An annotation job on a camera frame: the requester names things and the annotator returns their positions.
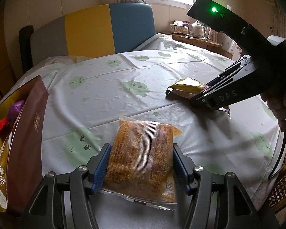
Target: blue gripper pad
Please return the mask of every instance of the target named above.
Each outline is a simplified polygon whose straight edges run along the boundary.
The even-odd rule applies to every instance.
[[[91,187],[92,194],[95,194],[99,189],[102,188],[103,181],[104,181],[104,178],[107,172],[107,165],[108,165],[111,149],[112,149],[112,146],[109,145],[103,157],[99,161],[99,165],[97,166],[94,172],[93,184]]]
[[[173,156],[174,156],[174,172],[176,174],[176,177],[178,179],[179,185],[181,189],[187,194],[190,195],[191,193],[191,188],[188,183],[188,174],[185,171],[185,168],[177,154],[177,152],[173,151]]]

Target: cable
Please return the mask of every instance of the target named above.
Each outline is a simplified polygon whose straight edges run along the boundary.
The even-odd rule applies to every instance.
[[[197,37],[195,34],[193,33],[188,33],[185,35],[185,37],[189,38],[189,39],[197,39],[197,40],[206,40],[208,41],[209,38],[206,38],[206,37]]]
[[[280,163],[280,160],[281,160],[282,155],[284,153],[285,146],[286,146],[286,123],[285,123],[285,131],[284,131],[284,137],[283,137],[283,143],[282,143],[281,151],[280,151],[280,154],[278,156],[277,161],[275,162],[273,169],[271,170],[271,172],[268,176],[268,180],[274,178],[286,166],[286,164],[284,164],[276,173],[273,174],[273,172],[275,172],[275,169],[277,168],[278,164]]]

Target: tissue box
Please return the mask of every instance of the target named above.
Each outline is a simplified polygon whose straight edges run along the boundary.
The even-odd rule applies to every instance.
[[[183,33],[188,34],[188,27],[186,26],[177,26],[170,24],[170,33]]]

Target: finger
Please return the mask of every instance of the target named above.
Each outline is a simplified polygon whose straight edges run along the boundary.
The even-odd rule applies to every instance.
[[[281,120],[278,120],[278,125],[281,129],[281,132],[285,132],[285,128],[286,128],[286,121],[281,121]]]
[[[267,100],[267,106],[272,111],[284,108],[283,99],[279,97],[269,99]]]
[[[273,115],[278,119],[278,120],[286,120],[286,108],[281,108],[277,110],[273,110]]]
[[[260,97],[261,97],[261,99],[262,99],[264,102],[266,102],[267,100],[270,99],[270,97],[269,97],[269,95],[268,95],[267,92],[262,93],[262,94],[260,95]]]

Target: human hand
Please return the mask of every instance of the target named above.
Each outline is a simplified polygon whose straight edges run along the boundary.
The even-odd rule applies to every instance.
[[[286,92],[282,94],[279,83],[275,82],[274,85],[262,93],[260,97],[264,102],[267,102],[267,106],[278,119],[281,132],[284,132],[286,128]]]

